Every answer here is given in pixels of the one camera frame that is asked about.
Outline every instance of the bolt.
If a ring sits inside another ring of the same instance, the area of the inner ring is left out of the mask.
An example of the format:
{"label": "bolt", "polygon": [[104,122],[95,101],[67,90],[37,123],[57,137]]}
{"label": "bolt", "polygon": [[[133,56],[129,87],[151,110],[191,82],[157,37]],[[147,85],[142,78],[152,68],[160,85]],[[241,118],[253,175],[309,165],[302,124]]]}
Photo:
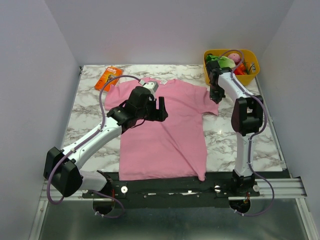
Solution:
{"label": "bolt", "polygon": [[216,193],[220,193],[221,192],[221,187],[219,185],[214,186],[214,191]]}
{"label": "bolt", "polygon": [[121,187],[121,192],[123,194],[127,193],[128,192],[128,188],[126,186]]}

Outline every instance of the marble surface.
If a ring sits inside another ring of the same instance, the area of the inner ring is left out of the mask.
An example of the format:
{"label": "marble surface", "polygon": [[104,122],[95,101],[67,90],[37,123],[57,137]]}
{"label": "marble surface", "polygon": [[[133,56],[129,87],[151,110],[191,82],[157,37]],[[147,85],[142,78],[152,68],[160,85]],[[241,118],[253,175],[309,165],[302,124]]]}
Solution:
{"label": "marble surface", "polygon": [[[80,78],[74,100],[64,146],[67,146],[101,121],[99,108],[99,91],[94,85],[106,69],[106,65],[85,65]],[[138,78],[151,77],[155,79],[180,79],[190,84],[209,87],[205,84],[202,65],[116,65],[123,69],[123,74]],[[131,81],[121,78],[119,83]],[[247,88],[258,94],[258,87],[253,80]],[[203,115],[203,131],[207,146],[207,172],[232,171],[237,155],[237,138],[231,126],[231,116],[234,104],[226,96],[219,104],[219,116]],[[83,166],[82,170],[119,171],[120,137],[113,139],[96,152]],[[257,137],[253,168],[256,171],[282,171],[279,153],[269,126]]]}

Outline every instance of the gray wall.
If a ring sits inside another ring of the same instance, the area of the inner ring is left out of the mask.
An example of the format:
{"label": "gray wall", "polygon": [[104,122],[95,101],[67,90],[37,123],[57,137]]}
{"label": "gray wall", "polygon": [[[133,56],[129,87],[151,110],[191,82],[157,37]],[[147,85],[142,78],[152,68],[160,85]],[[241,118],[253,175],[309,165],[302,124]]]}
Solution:
{"label": "gray wall", "polygon": [[295,0],[260,61],[285,161],[301,176],[320,230],[320,1]]}
{"label": "gray wall", "polygon": [[200,64],[208,49],[262,55],[293,0],[45,0],[81,64]]}
{"label": "gray wall", "polygon": [[43,0],[0,2],[0,239],[29,237],[79,65]]}

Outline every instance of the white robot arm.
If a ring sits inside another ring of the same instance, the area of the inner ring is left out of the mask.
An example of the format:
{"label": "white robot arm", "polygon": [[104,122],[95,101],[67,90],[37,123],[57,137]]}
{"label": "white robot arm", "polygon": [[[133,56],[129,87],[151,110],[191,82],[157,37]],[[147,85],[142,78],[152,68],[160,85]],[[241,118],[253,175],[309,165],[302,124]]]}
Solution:
{"label": "white robot arm", "polygon": [[231,188],[235,193],[243,193],[255,184],[250,164],[254,156],[254,134],[259,132],[263,124],[263,109],[258,103],[260,101],[263,104],[263,98],[245,89],[236,75],[232,74],[231,68],[221,68],[217,60],[207,62],[206,70],[210,79],[210,98],[219,103],[226,91],[234,102],[231,125],[236,132],[237,155]]}
{"label": "white robot arm", "polygon": [[71,196],[77,190],[102,190],[108,182],[108,177],[100,171],[80,170],[86,161],[106,143],[134,127],[137,120],[163,122],[168,117],[163,97],[159,97],[159,109],[156,109],[155,92],[158,83],[149,81],[142,84],[143,86],[137,86],[132,90],[128,100],[107,113],[105,122],[102,121],[82,138],[62,150],[53,147],[48,151],[43,173],[47,180],[58,162],[66,157],[64,153],[67,154],[67,158],[53,173],[51,180],[51,184],[64,197]]}

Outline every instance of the yellow plastic bin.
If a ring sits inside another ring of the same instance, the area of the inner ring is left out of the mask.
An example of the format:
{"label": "yellow plastic bin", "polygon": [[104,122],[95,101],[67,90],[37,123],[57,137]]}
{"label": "yellow plastic bin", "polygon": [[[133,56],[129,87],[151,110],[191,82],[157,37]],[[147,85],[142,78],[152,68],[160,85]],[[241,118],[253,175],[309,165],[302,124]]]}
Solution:
{"label": "yellow plastic bin", "polygon": [[[230,49],[211,49],[211,50],[208,50],[204,53],[204,56],[203,56],[203,68],[204,68],[204,77],[205,77],[205,83],[210,85],[210,80],[209,80],[209,76],[208,76],[208,73],[207,73],[207,70],[206,70],[206,63],[205,63],[205,58],[208,54],[212,54],[214,56],[221,56],[221,54],[223,54],[224,52],[228,51]],[[249,63],[249,65],[251,66],[252,64],[253,67],[251,68],[250,70],[250,74],[249,75],[236,75],[236,78],[244,85],[248,85],[252,79],[254,79],[257,74],[259,73],[260,71],[260,67],[259,67],[259,63],[258,63],[258,60],[257,60],[257,57],[256,55],[252,52],[252,51],[249,51],[249,50],[246,50],[246,49],[239,49],[241,52],[243,52],[243,55],[244,55],[244,61],[246,63]],[[225,56],[227,57],[229,54],[232,54],[232,53],[237,53],[240,55],[239,52],[237,51],[231,51],[231,52],[228,52]]]}

